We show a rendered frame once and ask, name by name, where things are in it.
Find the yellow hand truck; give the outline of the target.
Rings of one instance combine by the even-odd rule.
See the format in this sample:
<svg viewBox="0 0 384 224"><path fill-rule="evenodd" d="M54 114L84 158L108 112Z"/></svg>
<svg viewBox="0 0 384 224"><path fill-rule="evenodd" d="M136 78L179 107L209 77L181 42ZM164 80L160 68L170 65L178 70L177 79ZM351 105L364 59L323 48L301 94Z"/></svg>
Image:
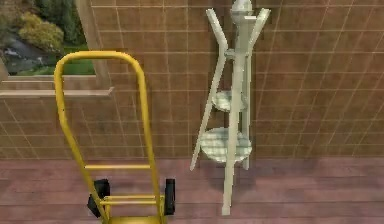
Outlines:
<svg viewBox="0 0 384 224"><path fill-rule="evenodd" d="M148 162L146 164L103 165L86 164L80 153L79 145L73 135L66 116L64 94L64 66L71 60L78 59L120 59L129 63L136 73L141 107L141 120L145 139ZM152 133L149 121L149 109L145 74L139 62L131 55L118 51L77 51L62 57L55 66L54 87L57 113L61 129L70 146L74 160L80 168L85 180L89 198L88 209L98 218L101 224L167 224L167 216L176 210L176 180L165 180L164 192L160 192L159 176L153 152ZM110 185L107 179L93 180L90 170L149 170L151 174L152 194L110 195ZM156 214L152 216L118 216L111 215L111 207L116 205L150 205L156 207Z"/></svg>

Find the white tripod shelf stand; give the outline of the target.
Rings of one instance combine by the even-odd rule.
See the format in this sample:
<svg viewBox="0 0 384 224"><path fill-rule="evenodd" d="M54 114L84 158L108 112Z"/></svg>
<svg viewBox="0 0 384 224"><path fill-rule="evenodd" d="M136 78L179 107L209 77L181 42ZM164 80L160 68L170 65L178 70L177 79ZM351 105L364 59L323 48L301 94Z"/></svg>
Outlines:
<svg viewBox="0 0 384 224"><path fill-rule="evenodd" d="M215 10L206 11L219 52L190 167L196 166L201 153L225 165L224 216L231 213L235 165L250 167L252 55L270 13L263 8L254 15L251 0L234 0L230 18L236 37L230 48Z"/></svg>

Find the window with garden view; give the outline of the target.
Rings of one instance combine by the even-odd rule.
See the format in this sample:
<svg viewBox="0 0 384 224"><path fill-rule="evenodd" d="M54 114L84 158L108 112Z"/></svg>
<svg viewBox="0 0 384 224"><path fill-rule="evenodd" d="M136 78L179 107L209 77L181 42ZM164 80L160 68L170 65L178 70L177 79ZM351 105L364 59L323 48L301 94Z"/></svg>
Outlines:
<svg viewBox="0 0 384 224"><path fill-rule="evenodd" d="M103 97L113 87L91 0L0 0L0 98L51 97L62 59L69 97Z"/></svg>

